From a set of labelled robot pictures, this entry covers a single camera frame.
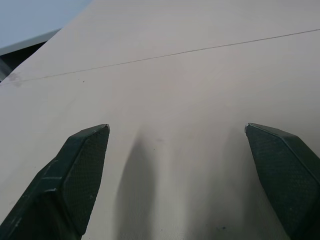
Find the textured rubber pad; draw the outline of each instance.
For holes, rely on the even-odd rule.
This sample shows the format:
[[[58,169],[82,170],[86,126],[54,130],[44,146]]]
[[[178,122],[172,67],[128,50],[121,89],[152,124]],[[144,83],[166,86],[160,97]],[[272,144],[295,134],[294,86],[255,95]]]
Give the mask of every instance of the textured rubber pad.
[[[0,240],[80,239],[99,191],[109,132],[103,124],[69,137],[3,221]]]
[[[250,123],[246,127],[265,193],[292,239],[320,239],[320,159],[297,136]]]

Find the beige table surface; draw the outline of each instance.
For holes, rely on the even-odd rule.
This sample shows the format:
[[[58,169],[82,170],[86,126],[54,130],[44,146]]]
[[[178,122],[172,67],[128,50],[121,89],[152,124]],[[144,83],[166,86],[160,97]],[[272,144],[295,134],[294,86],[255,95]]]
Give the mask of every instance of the beige table surface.
[[[244,126],[320,155],[319,13],[316,0],[94,1],[0,84],[0,219],[68,136],[106,123],[84,240],[288,239]]]

